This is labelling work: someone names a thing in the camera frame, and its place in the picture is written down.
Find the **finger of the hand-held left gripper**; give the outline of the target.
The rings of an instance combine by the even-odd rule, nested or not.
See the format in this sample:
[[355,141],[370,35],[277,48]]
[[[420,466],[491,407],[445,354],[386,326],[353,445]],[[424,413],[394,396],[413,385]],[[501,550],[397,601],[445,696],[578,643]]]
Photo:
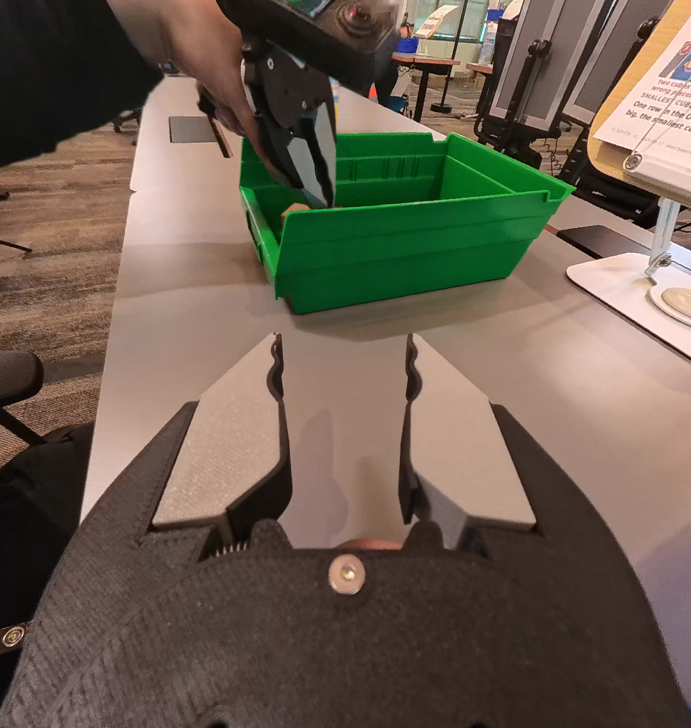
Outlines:
[[335,205],[335,173],[337,167],[337,134],[334,132],[328,107],[316,111],[316,141],[318,147],[318,170],[326,206]]
[[301,121],[286,146],[286,153],[300,180],[305,198],[313,208],[326,206],[320,184],[318,147],[316,141],[316,122]]

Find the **wooden-top standing desk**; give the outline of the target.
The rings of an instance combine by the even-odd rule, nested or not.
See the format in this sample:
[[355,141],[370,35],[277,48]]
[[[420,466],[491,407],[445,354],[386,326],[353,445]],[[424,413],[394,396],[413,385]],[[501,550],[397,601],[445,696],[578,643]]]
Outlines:
[[421,122],[423,106],[426,99],[426,90],[429,85],[429,77],[431,75],[449,77],[452,73],[452,69],[460,65],[460,60],[451,58],[432,58],[430,56],[403,52],[394,52],[392,54],[392,59],[400,66],[413,68],[421,72],[421,80],[419,82],[412,116],[413,121]]

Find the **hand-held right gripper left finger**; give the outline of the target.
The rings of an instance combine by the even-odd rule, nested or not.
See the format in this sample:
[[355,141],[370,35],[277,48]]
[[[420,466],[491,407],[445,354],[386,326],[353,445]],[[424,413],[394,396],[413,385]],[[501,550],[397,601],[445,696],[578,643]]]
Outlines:
[[152,518],[157,531],[215,526],[250,532],[292,498],[284,351],[269,333],[196,404]]

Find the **person's torso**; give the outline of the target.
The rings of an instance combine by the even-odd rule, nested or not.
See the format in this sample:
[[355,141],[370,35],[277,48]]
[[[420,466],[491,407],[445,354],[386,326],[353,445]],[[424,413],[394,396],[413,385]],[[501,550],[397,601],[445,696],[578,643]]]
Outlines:
[[93,433],[92,422],[63,427],[0,467],[0,706],[80,522]]

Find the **person's left forearm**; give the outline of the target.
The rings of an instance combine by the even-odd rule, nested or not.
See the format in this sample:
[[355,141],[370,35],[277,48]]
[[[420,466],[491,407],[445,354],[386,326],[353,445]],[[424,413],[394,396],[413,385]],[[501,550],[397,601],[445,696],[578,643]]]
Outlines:
[[141,107],[162,78],[105,1],[0,1],[0,168]]

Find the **green plastic bin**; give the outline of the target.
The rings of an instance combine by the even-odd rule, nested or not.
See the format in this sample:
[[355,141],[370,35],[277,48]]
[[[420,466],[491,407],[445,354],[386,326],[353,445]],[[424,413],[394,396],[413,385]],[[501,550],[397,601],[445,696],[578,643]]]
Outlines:
[[296,314],[510,276],[574,187],[450,133],[340,134],[335,207],[302,196],[243,141],[240,193],[259,262]]

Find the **person's left hand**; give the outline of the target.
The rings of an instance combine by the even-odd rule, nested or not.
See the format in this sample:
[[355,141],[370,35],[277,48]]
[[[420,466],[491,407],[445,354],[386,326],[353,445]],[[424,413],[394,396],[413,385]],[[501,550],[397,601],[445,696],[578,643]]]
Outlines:
[[247,138],[275,175],[241,80],[241,32],[215,1],[108,1],[150,65],[171,61],[211,98],[219,123]]

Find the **black floor lamp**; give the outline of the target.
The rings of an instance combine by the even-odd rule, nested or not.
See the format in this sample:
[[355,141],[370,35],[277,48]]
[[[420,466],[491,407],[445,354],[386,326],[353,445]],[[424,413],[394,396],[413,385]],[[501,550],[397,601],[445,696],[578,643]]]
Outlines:
[[461,30],[462,30],[462,26],[463,26],[463,22],[464,22],[464,18],[465,18],[467,5],[468,5],[468,1],[462,2],[459,23],[454,32],[454,41],[453,41],[452,53],[451,53],[451,57],[450,57],[451,63],[449,65],[448,72],[447,72],[446,78],[444,80],[444,86],[443,86],[443,90],[442,90],[442,94],[441,94],[441,101],[439,103],[431,104],[431,107],[430,107],[430,111],[437,113],[437,114],[446,115],[446,114],[450,114],[452,111],[452,106],[449,104],[446,104],[446,97],[447,97],[448,87],[449,87],[450,78],[451,78],[451,74],[452,74],[452,68],[456,65],[455,60],[456,60],[457,52],[459,49],[460,34],[461,34]]

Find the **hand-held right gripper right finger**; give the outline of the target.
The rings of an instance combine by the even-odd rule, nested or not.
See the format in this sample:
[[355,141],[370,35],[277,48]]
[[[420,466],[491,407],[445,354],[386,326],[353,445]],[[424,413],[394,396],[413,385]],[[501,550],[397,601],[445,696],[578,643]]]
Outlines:
[[407,335],[398,500],[405,525],[436,523],[456,549],[478,527],[537,523],[488,396],[423,337]]

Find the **printed instruction sheet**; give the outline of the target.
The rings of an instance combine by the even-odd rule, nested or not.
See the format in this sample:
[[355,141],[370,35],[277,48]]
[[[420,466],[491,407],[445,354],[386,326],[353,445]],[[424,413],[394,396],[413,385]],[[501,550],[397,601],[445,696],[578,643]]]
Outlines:
[[590,135],[691,173],[691,2],[673,2],[617,82]]

